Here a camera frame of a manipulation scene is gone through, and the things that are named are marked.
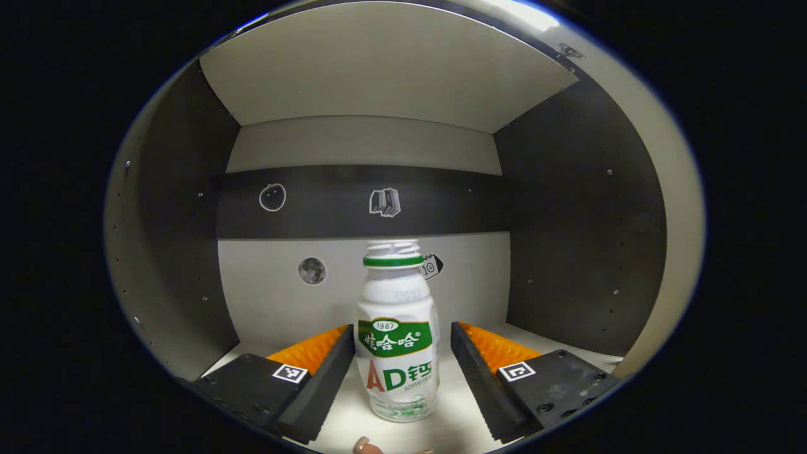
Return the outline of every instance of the ad calcium milk bottle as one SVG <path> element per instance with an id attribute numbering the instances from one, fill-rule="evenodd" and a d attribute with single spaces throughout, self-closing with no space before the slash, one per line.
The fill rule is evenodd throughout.
<path id="1" fill-rule="evenodd" d="M 440 331 L 422 263 L 417 240 L 371 241 L 364 258 L 356 359 L 370 408 L 394 422 L 425 418 L 437 404 Z"/>

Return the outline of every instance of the metal hinge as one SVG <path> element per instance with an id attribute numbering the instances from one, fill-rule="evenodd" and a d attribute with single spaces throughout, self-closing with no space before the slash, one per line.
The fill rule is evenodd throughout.
<path id="1" fill-rule="evenodd" d="M 560 51 L 567 57 L 575 57 L 578 60 L 584 60 L 586 58 L 586 56 L 583 55 L 582 53 L 579 53 L 573 48 L 569 47 L 569 44 L 561 43 L 558 44 L 558 47 L 560 47 Z"/>

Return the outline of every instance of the green bottle band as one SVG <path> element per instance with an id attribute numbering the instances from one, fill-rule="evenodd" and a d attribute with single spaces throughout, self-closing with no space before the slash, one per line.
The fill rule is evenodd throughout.
<path id="1" fill-rule="evenodd" d="M 421 263 L 423 263 L 423 255 L 418 255 L 417 257 L 407 257 L 405 259 L 364 258 L 364 266 L 366 267 L 408 267 L 409 265 L 420 265 Z"/>

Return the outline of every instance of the apple drawing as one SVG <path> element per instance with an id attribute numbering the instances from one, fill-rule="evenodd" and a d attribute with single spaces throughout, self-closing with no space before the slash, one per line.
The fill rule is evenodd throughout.
<path id="1" fill-rule="evenodd" d="M 263 188 L 258 196 L 258 201 L 266 211 L 278 211 L 286 203 L 286 188 L 280 183 L 271 183 Z"/>

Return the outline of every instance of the orange rubber pad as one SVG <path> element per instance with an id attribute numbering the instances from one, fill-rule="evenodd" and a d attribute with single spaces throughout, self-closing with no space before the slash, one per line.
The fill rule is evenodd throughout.
<path id="1" fill-rule="evenodd" d="M 312 338 L 307 338 L 300 343 L 296 343 L 291 347 L 284 348 L 277 353 L 267 356 L 267 359 L 277 361 L 279 363 L 295 366 L 296 368 L 308 369 L 308 373 L 312 376 L 316 373 L 316 369 L 325 361 L 325 356 L 333 348 L 333 344 L 337 343 L 337 339 L 347 325 L 342 325 L 330 331 L 318 334 Z"/>
<path id="2" fill-rule="evenodd" d="M 491 369 L 491 374 L 493 375 L 496 374 L 496 370 L 503 366 L 541 356 L 540 353 L 531 348 L 524 347 L 488 330 L 468 325 L 465 322 L 459 322 L 459 324 L 468 334 L 476 349 L 479 350 L 479 354 L 482 355 L 482 359 L 485 360 L 485 364 Z"/>

